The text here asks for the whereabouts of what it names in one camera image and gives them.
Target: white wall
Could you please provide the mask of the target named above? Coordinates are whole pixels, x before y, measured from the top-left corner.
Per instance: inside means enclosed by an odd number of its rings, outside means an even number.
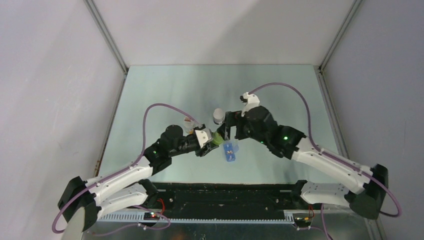
[[[0,42],[0,238],[59,239],[57,203],[93,175],[123,74],[82,0],[1,1]]]
[[[389,170],[401,218],[389,239],[422,239],[424,1],[364,1],[324,72],[351,158]],[[395,213],[386,196],[383,209]]]
[[[319,65],[354,0],[97,0],[127,65]]]

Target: white bottle cap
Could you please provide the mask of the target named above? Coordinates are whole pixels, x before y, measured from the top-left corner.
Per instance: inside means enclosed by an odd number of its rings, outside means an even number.
[[[224,119],[225,119],[225,112],[221,108],[217,108],[215,109],[215,111],[213,111],[213,122],[215,124],[218,124],[218,125],[223,124]]]

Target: green object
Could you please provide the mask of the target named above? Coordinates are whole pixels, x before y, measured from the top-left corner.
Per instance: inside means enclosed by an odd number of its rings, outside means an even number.
[[[212,143],[215,145],[221,145],[224,142],[223,137],[218,132],[214,132],[212,138]]]

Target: blue object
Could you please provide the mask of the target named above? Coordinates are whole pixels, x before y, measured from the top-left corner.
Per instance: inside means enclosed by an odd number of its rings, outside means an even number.
[[[226,141],[223,144],[224,155],[227,162],[234,162],[236,160],[236,152],[239,150],[239,145],[234,144],[232,141]]]

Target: white table surface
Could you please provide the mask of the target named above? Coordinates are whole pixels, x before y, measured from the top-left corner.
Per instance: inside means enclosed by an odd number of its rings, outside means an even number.
[[[337,152],[330,121],[312,65],[170,65],[131,66],[106,145],[100,175],[129,164],[142,150],[142,122],[146,108],[166,103],[192,115],[212,131],[217,129],[215,108],[238,111],[244,92],[270,82],[287,83],[306,98],[311,110],[313,139]],[[307,115],[302,100],[291,89],[271,86],[256,92],[262,106],[280,125],[307,133]],[[183,126],[184,116],[158,106],[146,121],[146,146],[159,138],[169,125]],[[320,171],[287,158],[278,158],[252,140],[238,142],[234,162],[227,162],[223,148],[205,157],[188,153],[172,158],[172,165],[150,178],[153,182],[287,184],[297,180],[316,183],[335,181]]]

